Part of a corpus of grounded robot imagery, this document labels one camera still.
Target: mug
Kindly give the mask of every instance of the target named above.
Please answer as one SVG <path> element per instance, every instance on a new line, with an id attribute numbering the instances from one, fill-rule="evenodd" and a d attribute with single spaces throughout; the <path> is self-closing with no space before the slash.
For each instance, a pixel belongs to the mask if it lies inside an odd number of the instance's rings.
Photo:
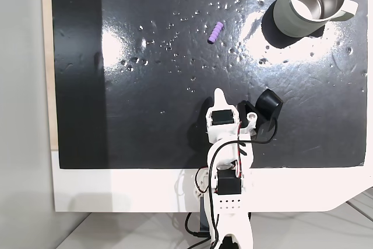
<path id="1" fill-rule="evenodd" d="M 277 0 L 273 19 L 279 30 L 290 37 L 304 37 L 328 21 L 344 21 L 356 14 L 351 0 Z"/>

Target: white robotic arm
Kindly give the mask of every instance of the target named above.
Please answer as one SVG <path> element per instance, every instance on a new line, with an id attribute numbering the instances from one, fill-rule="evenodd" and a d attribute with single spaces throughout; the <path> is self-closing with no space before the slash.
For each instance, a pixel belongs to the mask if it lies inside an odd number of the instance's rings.
<path id="1" fill-rule="evenodd" d="M 282 101 L 279 98 L 278 101 L 276 108 L 280 110 Z M 214 106 L 206 114 L 207 133 L 213 146 L 207 155 L 207 169 L 196 178 L 199 186 L 195 193 L 198 198 L 203 195 L 212 249 L 219 248 L 225 236 L 230 236 L 240 249 L 253 247 L 248 212 L 252 188 L 250 168 L 254 160 L 251 142 L 255 142 L 251 136 L 256 134 L 258 120 L 254 111 L 254 108 L 246 109 L 246 124 L 241 128 L 242 111 L 240 114 L 233 105 L 227 104 L 223 91 L 216 89 Z"/>

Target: purple foam piece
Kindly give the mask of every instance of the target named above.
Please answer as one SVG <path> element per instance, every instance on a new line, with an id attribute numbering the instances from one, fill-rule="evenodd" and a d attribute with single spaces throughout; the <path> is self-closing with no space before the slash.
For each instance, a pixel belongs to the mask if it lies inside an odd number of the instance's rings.
<path id="1" fill-rule="evenodd" d="M 223 26 L 224 25 L 221 22 L 216 23 L 214 30 L 211 32 L 211 35 L 209 37 L 209 41 L 211 43 L 215 43 L 217 36 L 219 35 L 220 31 L 223 29 Z"/>

